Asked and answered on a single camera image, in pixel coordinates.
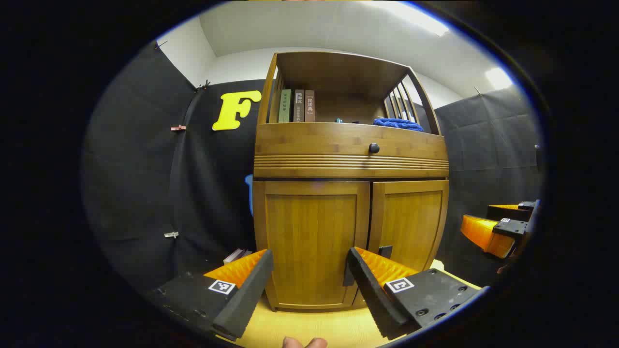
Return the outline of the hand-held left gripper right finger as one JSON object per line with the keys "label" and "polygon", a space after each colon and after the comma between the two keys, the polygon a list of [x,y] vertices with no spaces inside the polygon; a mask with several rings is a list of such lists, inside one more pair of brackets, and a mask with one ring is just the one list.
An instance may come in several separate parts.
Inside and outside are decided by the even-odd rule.
{"label": "hand-held left gripper right finger", "polygon": [[436,268],[413,269],[352,247],[347,264],[383,337],[414,338],[457,319],[489,292]]}

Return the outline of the black backdrop cloth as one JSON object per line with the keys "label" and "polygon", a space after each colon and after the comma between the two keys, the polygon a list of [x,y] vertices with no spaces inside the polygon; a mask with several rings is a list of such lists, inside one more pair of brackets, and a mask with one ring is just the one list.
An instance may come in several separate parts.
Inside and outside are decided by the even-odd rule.
{"label": "black backdrop cloth", "polygon": [[[236,130],[211,126],[222,94],[264,83],[233,79],[194,92],[164,53],[148,47],[103,94],[82,154],[84,204],[104,255],[138,291],[221,266],[238,247],[256,249],[245,178],[253,171],[259,106]],[[489,286],[503,260],[466,240],[462,216],[542,197],[547,165],[536,117],[513,88],[453,102],[437,116],[451,167],[436,257],[445,271]],[[186,130],[170,131],[177,125]],[[164,238],[173,231],[176,239]]]}

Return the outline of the wooden shoe cabinet door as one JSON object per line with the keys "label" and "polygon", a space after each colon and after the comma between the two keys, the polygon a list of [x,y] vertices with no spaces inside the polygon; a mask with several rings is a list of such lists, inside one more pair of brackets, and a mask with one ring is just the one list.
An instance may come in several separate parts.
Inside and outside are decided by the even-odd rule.
{"label": "wooden shoe cabinet door", "polygon": [[276,309],[349,308],[357,284],[343,287],[349,249],[368,240],[367,181],[257,181],[254,222],[259,249],[273,255],[266,288]]}
{"label": "wooden shoe cabinet door", "polygon": [[448,201],[448,180],[375,181],[368,250],[391,246],[390,259],[427,270],[442,242]]}

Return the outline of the blue folded towel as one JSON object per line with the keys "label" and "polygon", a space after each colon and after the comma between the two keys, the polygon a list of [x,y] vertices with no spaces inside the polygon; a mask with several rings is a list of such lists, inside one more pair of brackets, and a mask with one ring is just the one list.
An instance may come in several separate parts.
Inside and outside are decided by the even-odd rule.
{"label": "blue folded towel", "polygon": [[424,132],[424,128],[421,125],[419,125],[416,122],[409,121],[406,119],[381,117],[381,118],[374,119],[373,125]]}

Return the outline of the wooden grooved drawer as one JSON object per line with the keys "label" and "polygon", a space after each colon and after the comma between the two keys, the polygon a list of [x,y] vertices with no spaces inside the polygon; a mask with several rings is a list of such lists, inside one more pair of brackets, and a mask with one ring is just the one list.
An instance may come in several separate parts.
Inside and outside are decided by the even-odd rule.
{"label": "wooden grooved drawer", "polygon": [[[371,143],[380,152],[369,153]],[[446,178],[449,171],[442,136],[345,123],[257,126],[256,178]]]}

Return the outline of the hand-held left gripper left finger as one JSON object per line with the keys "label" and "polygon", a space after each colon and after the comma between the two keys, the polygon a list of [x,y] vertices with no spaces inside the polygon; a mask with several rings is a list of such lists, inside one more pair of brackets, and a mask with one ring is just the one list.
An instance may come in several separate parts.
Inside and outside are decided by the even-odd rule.
{"label": "hand-held left gripper left finger", "polygon": [[205,274],[185,273],[146,293],[172,320],[204,337],[236,341],[244,334],[273,270],[263,249]]}

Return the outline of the thin book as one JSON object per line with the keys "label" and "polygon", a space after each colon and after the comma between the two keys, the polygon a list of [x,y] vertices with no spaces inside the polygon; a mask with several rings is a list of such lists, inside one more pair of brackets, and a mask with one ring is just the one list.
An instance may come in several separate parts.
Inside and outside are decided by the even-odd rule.
{"label": "thin book", "polygon": [[235,250],[234,252],[232,252],[230,255],[226,256],[226,258],[223,260],[223,264],[229,264],[231,262],[235,262],[236,260],[243,258],[245,256],[249,256],[251,255],[253,252],[249,249],[245,249],[245,248],[238,248],[237,250]]}

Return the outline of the green book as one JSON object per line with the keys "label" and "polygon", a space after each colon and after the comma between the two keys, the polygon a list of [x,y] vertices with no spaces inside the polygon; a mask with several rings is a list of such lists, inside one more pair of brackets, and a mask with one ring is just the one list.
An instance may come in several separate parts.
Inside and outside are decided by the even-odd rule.
{"label": "green book", "polygon": [[292,115],[292,89],[283,89],[280,93],[280,105],[277,121],[279,123],[288,123],[291,121]]}

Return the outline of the wooden double-door shoe cabinet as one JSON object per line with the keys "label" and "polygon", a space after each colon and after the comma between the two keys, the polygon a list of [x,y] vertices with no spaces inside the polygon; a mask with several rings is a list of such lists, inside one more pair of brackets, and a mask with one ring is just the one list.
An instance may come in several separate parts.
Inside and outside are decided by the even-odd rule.
{"label": "wooden double-door shoe cabinet", "polygon": [[[336,118],[339,117],[345,124],[373,125],[374,119],[377,118],[398,118],[418,123],[424,128],[424,133],[442,136],[442,130],[440,129],[436,117],[435,108],[432,106],[426,90],[424,86],[422,86],[416,73],[413,72],[411,67],[396,62],[334,52],[275,53],[270,62],[269,72],[267,73],[265,86],[263,88],[263,96],[265,99],[259,108],[257,126],[279,123],[277,117],[279,113],[280,93],[283,89],[292,89],[293,93],[292,115],[291,121],[288,123],[294,123],[293,108],[295,90],[309,89],[315,92],[316,121],[304,121],[301,123],[336,123]],[[375,181],[418,180],[449,181],[449,177],[416,179],[384,178],[378,180],[253,177],[252,203],[254,203],[257,181],[367,181],[370,184],[369,234],[372,184]],[[360,248],[368,250],[368,240],[366,246]],[[349,308],[361,307],[363,304],[363,297],[357,287],[357,295],[354,303]],[[294,310],[287,308],[276,309],[271,305],[270,308],[273,311]]]}

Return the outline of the small ceiling light panel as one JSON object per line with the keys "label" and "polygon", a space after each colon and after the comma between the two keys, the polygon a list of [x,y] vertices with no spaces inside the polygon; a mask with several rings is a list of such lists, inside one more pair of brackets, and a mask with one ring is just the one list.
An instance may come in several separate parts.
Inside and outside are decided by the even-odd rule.
{"label": "small ceiling light panel", "polygon": [[509,88],[513,85],[511,77],[509,77],[502,68],[495,67],[488,69],[485,75],[494,90]]}

